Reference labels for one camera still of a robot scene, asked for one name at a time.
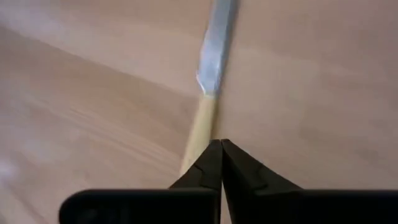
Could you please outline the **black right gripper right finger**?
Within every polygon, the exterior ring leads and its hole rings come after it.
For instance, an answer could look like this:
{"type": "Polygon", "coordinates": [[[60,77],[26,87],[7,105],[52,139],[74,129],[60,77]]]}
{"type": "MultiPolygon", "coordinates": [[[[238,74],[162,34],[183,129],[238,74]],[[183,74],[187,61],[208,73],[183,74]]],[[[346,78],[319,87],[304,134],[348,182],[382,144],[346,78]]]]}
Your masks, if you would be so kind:
{"type": "Polygon", "coordinates": [[[303,189],[230,140],[221,145],[232,224],[398,224],[398,190],[303,189]]]}

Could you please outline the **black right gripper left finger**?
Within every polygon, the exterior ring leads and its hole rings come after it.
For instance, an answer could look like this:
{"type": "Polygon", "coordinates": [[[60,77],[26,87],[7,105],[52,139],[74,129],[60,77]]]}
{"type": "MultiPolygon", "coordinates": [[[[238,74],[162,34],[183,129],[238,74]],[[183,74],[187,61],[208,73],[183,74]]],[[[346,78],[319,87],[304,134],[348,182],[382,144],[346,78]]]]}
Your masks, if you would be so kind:
{"type": "Polygon", "coordinates": [[[60,206],[60,224],[220,224],[223,147],[210,141],[167,189],[87,189],[60,206]]]}

